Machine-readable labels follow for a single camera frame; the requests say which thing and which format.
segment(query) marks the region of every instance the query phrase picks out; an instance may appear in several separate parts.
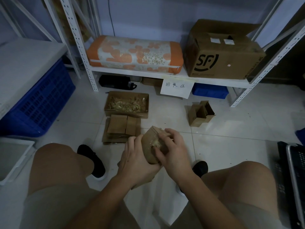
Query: white paper sign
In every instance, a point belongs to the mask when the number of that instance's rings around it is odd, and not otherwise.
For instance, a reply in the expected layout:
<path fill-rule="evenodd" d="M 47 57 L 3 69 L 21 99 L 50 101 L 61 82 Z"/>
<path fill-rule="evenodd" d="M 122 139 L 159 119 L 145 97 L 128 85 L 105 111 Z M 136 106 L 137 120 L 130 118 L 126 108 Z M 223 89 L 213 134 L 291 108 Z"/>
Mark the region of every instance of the white paper sign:
<path fill-rule="evenodd" d="M 224 43 L 229 45 L 235 45 L 232 39 L 224 39 Z"/>
<path fill-rule="evenodd" d="M 220 44 L 220 39 L 219 38 L 210 38 L 210 39 L 211 39 L 211 42 Z"/>
<path fill-rule="evenodd" d="M 194 81 L 182 80 L 176 77 L 163 79 L 161 94 L 189 98 Z"/>

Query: black cable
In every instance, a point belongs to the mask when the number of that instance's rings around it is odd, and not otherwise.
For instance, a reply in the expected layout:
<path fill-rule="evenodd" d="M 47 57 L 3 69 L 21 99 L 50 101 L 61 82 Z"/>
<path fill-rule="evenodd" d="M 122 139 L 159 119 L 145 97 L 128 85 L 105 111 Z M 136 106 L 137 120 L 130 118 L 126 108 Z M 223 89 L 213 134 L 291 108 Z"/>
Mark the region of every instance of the black cable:
<path fill-rule="evenodd" d="M 112 18 L 111 18 L 111 13 L 110 13 L 110 4 L 109 4 L 109 0 L 108 0 L 108 10 L 109 10 L 109 16 L 110 16 L 110 20 L 111 20 L 113 35 L 115 36 L 114 27 L 113 27 Z"/>

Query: white plastic bin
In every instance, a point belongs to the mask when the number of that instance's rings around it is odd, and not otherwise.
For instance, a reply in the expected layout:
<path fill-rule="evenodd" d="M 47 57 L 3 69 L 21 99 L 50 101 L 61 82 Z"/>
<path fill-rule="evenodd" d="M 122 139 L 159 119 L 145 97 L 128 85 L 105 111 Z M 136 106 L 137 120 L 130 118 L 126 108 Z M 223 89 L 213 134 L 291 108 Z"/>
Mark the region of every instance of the white plastic bin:
<path fill-rule="evenodd" d="M 0 137 L 0 185 L 13 181 L 36 151 L 34 141 Z"/>

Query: black bag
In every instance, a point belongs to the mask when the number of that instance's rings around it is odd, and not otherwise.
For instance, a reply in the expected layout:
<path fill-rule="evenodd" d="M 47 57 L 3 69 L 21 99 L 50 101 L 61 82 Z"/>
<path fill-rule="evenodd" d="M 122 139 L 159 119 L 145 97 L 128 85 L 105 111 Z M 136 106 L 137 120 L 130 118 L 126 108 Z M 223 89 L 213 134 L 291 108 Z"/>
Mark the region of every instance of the black bag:
<path fill-rule="evenodd" d="M 137 87 L 136 84 L 130 82 L 130 77 L 127 76 L 102 75 L 98 82 L 105 88 L 133 90 Z"/>

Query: blue plastic crate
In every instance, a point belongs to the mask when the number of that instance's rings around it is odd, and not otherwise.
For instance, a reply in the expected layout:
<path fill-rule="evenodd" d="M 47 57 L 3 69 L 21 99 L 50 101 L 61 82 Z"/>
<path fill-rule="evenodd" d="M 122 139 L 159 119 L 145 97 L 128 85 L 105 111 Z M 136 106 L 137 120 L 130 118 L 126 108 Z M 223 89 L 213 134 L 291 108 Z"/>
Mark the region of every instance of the blue plastic crate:
<path fill-rule="evenodd" d="M 74 90 L 65 65 L 59 59 L 0 120 L 0 135 L 44 135 Z"/>
<path fill-rule="evenodd" d="M 305 146 L 305 128 L 295 131 L 295 135 L 300 140 L 302 145 Z"/>
<path fill-rule="evenodd" d="M 192 93 L 195 96 L 207 96 L 225 99 L 229 91 L 225 86 L 194 83 Z"/>

